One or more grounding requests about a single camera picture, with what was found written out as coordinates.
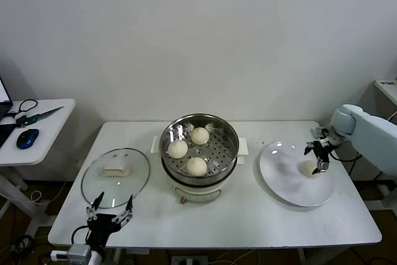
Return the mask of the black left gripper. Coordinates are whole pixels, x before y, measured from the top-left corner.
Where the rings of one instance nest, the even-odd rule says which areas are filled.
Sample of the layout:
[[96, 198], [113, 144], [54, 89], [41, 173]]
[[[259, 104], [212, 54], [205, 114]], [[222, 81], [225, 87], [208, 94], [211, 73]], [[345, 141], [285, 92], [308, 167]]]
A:
[[127, 201], [125, 210], [120, 214], [111, 215], [99, 213], [96, 216], [97, 209], [100, 206], [104, 196], [104, 192], [86, 208], [88, 228], [90, 230], [87, 244], [91, 248], [105, 248], [111, 234], [119, 232], [121, 225], [126, 225], [133, 218], [133, 195]]

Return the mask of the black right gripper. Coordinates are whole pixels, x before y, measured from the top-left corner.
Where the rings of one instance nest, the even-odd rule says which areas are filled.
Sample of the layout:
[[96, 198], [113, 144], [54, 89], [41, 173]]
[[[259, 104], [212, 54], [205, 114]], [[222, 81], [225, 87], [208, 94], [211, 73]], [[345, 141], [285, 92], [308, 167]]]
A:
[[330, 146], [324, 146], [320, 141], [316, 140], [306, 143], [304, 155], [307, 155], [312, 150], [318, 159], [312, 174], [325, 173], [329, 167], [329, 154], [332, 152], [332, 148]]

